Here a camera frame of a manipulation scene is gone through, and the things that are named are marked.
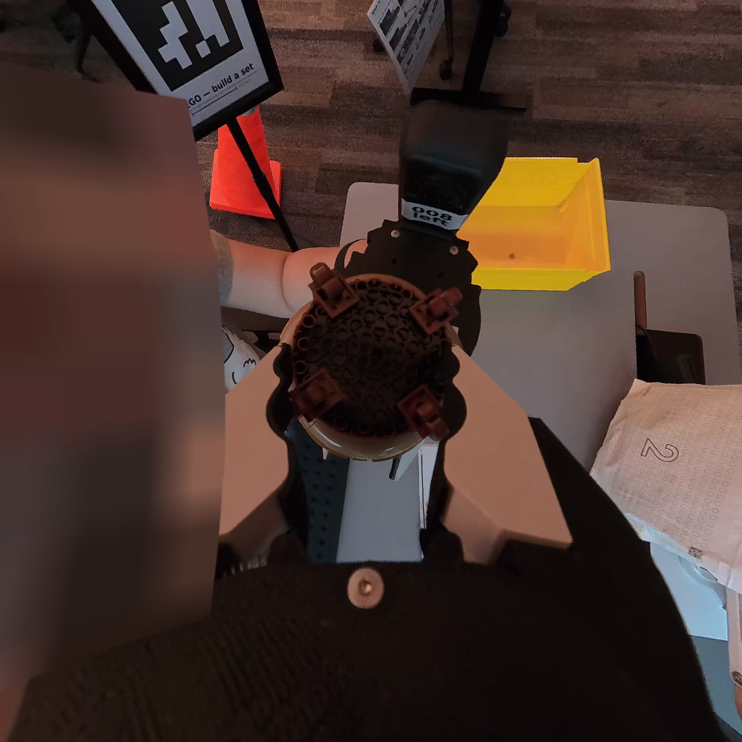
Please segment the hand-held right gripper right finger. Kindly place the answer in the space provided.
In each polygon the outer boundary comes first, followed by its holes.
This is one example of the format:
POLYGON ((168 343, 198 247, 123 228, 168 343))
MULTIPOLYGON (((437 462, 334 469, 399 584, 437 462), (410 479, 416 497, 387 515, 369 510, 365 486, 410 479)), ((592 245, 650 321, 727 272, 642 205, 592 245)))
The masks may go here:
POLYGON ((458 345, 444 352, 442 417, 426 525, 493 564, 511 540, 566 549, 572 536, 524 410, 458 345))

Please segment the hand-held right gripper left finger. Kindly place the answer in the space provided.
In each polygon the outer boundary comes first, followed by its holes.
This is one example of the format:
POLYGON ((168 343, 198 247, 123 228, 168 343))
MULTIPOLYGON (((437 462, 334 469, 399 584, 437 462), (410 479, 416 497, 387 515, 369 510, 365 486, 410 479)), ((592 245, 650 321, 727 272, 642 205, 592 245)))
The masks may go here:
POLYGON ((273 348, 226 394, 226 450, 220 543, 244 568, 264 566, 276 539, 304 551, 308 506, 298 454, 286 430, 293 419, 289 345, 273 348))

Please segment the round brown toy brick model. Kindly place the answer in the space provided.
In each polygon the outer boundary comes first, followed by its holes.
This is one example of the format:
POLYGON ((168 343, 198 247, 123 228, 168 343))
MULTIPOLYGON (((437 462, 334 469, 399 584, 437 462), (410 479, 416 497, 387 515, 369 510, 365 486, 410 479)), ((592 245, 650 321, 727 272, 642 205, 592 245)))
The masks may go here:
POLYGON ((289 322, 293 415, 344 459, 386 461, 449 433, 444 361, 462 294, 386 274, 310 268, 311 301, 289 322))

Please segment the black wristband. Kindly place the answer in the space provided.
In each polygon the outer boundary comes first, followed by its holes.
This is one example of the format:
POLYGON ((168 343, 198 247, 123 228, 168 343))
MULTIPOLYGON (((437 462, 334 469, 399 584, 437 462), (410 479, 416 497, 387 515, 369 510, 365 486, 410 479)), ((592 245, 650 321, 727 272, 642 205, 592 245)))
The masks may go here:
POLYGON ((356 253, 361 255, 364 254, 366 251, 366 247, 367 239, 365 237, 363 239, 355 240, 352 243, 348 243, 347 245, 340 248, 335 259, 335 269, 343 272, 347 268, 350 260, 352 259, 352 256, 356 253))

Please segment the black studded baseplate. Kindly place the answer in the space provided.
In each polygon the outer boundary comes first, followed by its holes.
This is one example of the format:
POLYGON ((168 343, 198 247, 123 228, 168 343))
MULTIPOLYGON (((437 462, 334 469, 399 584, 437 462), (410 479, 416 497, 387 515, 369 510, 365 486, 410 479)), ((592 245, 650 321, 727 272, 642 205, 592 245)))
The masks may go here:
POLYGON ((324 453, 298 420, 286 434, 298 455, 306 496, 307 556, 314 563, 336 563, 349 461, 324 453))

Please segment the yellow plastic bin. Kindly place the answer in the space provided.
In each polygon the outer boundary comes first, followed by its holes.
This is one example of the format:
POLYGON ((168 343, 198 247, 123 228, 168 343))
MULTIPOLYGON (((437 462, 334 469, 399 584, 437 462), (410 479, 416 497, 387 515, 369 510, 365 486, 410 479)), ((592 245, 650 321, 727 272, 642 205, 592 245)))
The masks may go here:
POLYGON ((599 160, 507 157, 458 237, 482 289, 567 291, 610 271, 599 160))

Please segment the white paper bag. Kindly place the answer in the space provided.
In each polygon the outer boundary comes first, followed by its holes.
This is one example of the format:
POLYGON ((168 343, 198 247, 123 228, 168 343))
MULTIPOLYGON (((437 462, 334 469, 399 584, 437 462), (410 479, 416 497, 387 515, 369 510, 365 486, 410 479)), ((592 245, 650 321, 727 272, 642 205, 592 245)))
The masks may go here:
POLYGON ((591 476, 640 538, 741 592, 741 385, 634 380, 591 476))

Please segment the orange traffic cone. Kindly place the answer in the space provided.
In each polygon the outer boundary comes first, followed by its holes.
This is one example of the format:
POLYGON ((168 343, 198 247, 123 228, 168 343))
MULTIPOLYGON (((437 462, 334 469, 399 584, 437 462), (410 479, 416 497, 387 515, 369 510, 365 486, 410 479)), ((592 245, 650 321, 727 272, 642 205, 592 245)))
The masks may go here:
MULTIPOLYGON (((237 120, 279 203, 282 167, 280 162, 269 159, 259 108, 256 107, 254 111, 238 116, 237 120)), ((209 204, 213 209, 273 219, 272 212, 260 195, 252 172, 227 126, 222 126, 218 130, 209 204)))

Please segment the black framed sign stand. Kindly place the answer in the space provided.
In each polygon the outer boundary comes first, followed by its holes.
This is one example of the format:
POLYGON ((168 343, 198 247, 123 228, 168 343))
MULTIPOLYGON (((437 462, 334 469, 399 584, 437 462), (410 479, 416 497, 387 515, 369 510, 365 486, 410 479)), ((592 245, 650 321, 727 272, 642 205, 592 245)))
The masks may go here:
POLYGON ((196 140, 227 126, 293 252, 299 250, 238 116, 283 90, 255 1, 73 2, 132 85, 183 99, 196 140))

